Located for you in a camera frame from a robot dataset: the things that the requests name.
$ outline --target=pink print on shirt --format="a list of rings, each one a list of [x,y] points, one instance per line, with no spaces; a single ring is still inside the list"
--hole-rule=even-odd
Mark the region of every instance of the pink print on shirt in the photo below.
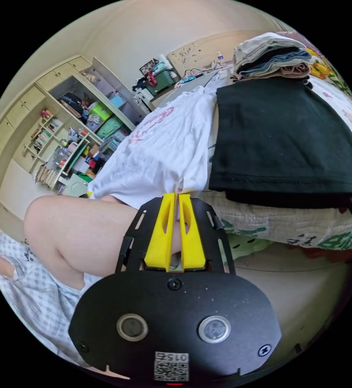
[[[139,141],[141,141],[145,135],[147,135],[155,125],[160,124],[166,117],[168,117],[173,111],[174,107],[171,106],[170,108],[164,110],[164,112],[159,113],[155,117],[151,118],[147,122],[141,125],[140,128],[136,130],[135,133],[132,134],[129,143],[135,144]]]

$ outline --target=bed frame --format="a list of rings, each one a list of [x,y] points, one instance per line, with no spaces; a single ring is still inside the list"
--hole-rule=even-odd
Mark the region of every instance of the bed frame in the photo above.
[[[264,30],[228,31],[206,36],[181,46],[167,55],[174,69],[181,77],[186,70],[203,69],[212,61],[218,60],[218,51],[225,61],[233,60],[233,50],[240,43],[265,32],[276,32],[273,26]]]

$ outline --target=knee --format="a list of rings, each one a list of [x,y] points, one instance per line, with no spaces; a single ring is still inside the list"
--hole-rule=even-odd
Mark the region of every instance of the knee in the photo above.
[[[42,232],[46,225],[46,215],[50,205],[50,196],[41,196],[36,198],[28,206],[24,216],[24,234],[29,241]]]

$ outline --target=black metal plate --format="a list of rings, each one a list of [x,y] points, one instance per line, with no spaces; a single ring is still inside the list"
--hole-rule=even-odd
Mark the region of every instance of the black metal plate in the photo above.
[[[172,277],[182,281],[180,290],[167,287]],[[118,318],[128,313],[148,324],[148,335],[140,342],[126,341],[117,332]],[[229,337],[218,344],[207,344],[197,334],[200,322],[211,315],[231,324]],[[146,381],[154,379],[155,352],[188,353],[193,382],[256,370],[273,352],[281,331],[267,297],[243,278],[133,271],[94,284],[76,307],[69,335],[95,368],[105,370],[108,365],[113,372]],[[267,344],[271,351],[260,357],[259,349]]]

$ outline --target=red object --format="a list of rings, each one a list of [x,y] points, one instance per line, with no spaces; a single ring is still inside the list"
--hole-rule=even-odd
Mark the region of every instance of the red object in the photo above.
[[[145,79],[147,80],[148,84],[150,86],[156,86],[157,85],[157,81],[153,75],[153,72],[148,72],[145,74]]]
[[[331,263],[347,261],[352,259],[352,249],[346,251],[335,251],[331,249],[321,248],[303,248],[298,245],[287,245],[288,249],[299,248],[308,259],[317,259],[318,257],[326,257]]]

